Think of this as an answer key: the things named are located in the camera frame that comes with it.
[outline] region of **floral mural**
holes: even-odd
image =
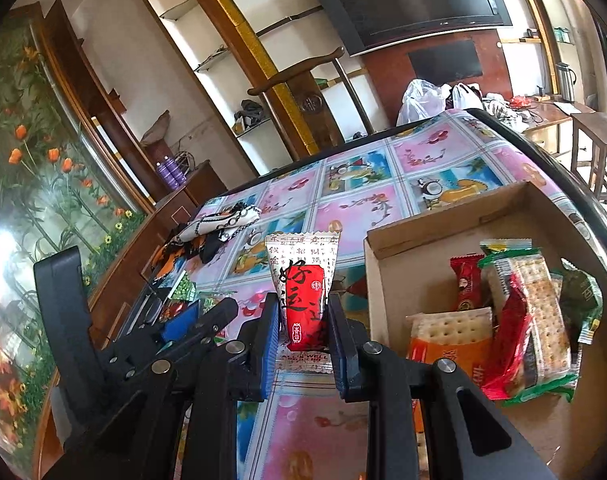
[[[35,292],[35,262],[78,246],[92,293],[144,219],[98,163],[42,53],[40,18],[0,26],[0,452],[29,478],[55,364]]]

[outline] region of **purple bottle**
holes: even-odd
[[[178,183],[180,183],[180,185],[184,184],[186,182],[186,176],[183,173],[181,173],[180,167],[178,167],[177,162],[175,161],[174,158],[165,156],[164,164],[166,165],[166,168],[168,168],[168,171],[170,171],[170,174],[174,177],[174,179]]]
[[[170,174],[170,170],[168,170],[165,162],[157,162],[157,173],[159,173],[159,176],[164,182],[170,186],[171,190],[174,191],[179,188],[180,183],[178,183]]]

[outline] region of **white plastic bag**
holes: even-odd
[[[483,110],[481,99],[471,90],[468,85],[458,83],[453,88],[453,105],[458,110],[466,110],[467,108],[480,108]]]
[[[450,90],[450,85],[439,87],[423,79],[410,81],[403,95],[397,126],[439,115],[445,110],[445,100]]]

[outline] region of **metal screw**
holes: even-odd
[[[455,371],[457,365],[451,359],[441,358],[437,361],[437,368],[439,368],[442,372],[447,374],[451,374]]]
[[[383,347],[377,341],[367,341],[363,343],[363,351],[367,354],[380,354]]]
[[[229,354],[240,354],[246,349],[246,346],[241,341],[235,339],[226,344],[226,351]]]
[[[152,363],[150,368],[153,374],[164,374],[170,370],[170,362],[166,361],[165,359],[159,359],[158,361]]]

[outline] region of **red cracker package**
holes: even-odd
[[[483,254],[468,254],[450,258],[450,266],[457,275],[459,296],[453,310],[481,308],[481,269],[477,266]]]
[[[294,264],[286,271],[286,328],[293,352],[322,350],[327,346],[322,319],[325,301],[323,268]]]
[[[501,311],[499,329],[492,342],[490,358],[481,386],[488,399],[505,400],[513,396],[512,383],[523,361],[532,320],[522,285],[519,279],[512,275],[509,282],[509,296]]]

